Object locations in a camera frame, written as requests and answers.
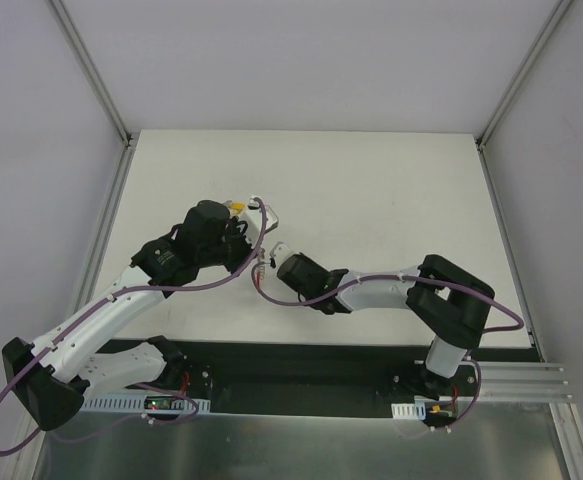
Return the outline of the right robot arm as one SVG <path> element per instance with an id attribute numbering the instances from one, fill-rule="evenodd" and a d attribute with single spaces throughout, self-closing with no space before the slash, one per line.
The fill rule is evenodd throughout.
<path id="1" fill-rule="evenodd" d="M 398 309 L 415 314 L 435 334 L 424 363 L 399 378 L 415 395 L 439 399 L 457 381 L 457 370 L 478 347 L 491 310 L 494 290 L 446 258 L 430 254 L 406 272 L 421 281 L 402 280 L 397 272 L 363 274 L 327 270 L 302 253 L 275 264 L 276 276 L 300 300 L 326 315 L 367 309 Z"/>

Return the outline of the red-handled metal keyring organizer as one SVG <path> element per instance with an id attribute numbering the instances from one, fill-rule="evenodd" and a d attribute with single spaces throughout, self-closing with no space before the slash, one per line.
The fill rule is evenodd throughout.
<path id="1" fill-rule="evenodd" d="M 256 288 L 261 288 L 265 278 L 267 263 L 264 260 L 259 260 L 252 268 L 251 277 L 252 282 Z"/>

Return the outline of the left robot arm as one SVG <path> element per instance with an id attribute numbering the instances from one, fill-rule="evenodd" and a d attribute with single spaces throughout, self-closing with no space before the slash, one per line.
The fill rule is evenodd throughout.
<path id="1" fill-rule="evenodd" d="M 279 219 L 258 197 L 244 207 L 202 200 L 171 230 L 146 242 L 99 296 L 44 335 L 13 338 L 2 349 L 11 391 L 42 431 L 74 417 L 94 396 L 136 383 L 175 387 L 183 357 L 164 337 L 118 354 L 100 349 L 135 318 L 174 293 L 200 292 L 201 270 L 220 266 L 237 278 Z"/>

